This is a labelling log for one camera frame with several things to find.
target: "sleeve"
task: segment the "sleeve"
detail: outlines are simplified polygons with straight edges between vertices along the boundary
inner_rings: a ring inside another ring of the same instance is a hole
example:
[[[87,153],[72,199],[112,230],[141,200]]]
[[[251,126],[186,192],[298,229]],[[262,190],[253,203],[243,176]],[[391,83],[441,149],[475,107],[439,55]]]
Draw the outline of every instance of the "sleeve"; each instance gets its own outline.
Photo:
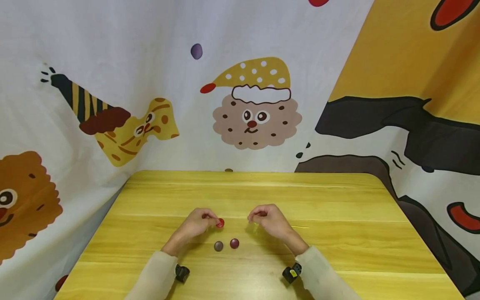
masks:
[[[175,280],[177,257],[153,253],[125,300],[163,300]]]
[[[315,300],[360,300],[361,298],[333,270],[327,259],[311,246],[295,258],[302,267],[303,286]]]

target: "hand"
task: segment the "hand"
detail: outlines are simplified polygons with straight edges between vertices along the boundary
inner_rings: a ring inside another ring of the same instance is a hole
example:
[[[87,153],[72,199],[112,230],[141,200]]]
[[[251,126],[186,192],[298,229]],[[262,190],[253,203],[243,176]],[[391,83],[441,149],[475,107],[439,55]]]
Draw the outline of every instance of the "hand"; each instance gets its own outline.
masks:
[[[183,246],[192,238],[201,235],[207,231],[209,227],[215,226],[218,223],[218,217],[211,209],[195,208],[172,234],[161,251],[171,256],[178,256]]]
[[[259,224],[268,234],[284,242],[295,256],[309,248],[275,204],[257,206],[250,212],[247,219]]]

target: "printed fabric backdrop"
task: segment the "printed fabric backdrop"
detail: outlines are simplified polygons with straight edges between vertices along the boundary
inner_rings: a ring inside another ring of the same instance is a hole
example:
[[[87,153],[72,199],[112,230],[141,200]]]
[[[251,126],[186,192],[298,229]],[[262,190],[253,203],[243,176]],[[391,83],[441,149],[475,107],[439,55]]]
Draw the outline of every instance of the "printed fabric backdrop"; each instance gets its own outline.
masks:
[[[0,0],[0,298],[160,169],[371,173],[480,299],[479,1]]]

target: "yellow wooden table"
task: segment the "yellow wooden table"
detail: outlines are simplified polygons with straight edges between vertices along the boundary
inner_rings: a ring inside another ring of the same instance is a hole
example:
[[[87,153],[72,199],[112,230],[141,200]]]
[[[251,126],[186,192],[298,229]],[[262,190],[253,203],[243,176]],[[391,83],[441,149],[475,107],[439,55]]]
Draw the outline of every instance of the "yellow wooden table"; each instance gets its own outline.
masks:
[[[195,207],[225,220],[190,245],[169,299],[311,299],[282,278],[294,257],[248,213],[275,203],[364,300],[463,299],[381,182],[368,174],[142,171],[134,174],[56,300],[114,300]],[[240,240],[236,250],[232,238]],[[222,241],[222,252],[213,244]]]

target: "cartoon nose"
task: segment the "cartoon nose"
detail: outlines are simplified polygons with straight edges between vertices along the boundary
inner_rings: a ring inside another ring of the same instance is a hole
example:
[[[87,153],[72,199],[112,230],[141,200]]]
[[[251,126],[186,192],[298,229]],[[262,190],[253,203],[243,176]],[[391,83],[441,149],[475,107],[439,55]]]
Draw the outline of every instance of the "cartoon nose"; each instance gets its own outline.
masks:
[[[247,126],[250,127],[250,128],[253,128],[253,127],[256,127],[257,126],[257,122],[255,121],[248,121],[247,123]]]
[[[6,208],[0,208],[0,220],[3,218],[3,216],[7,213]]]

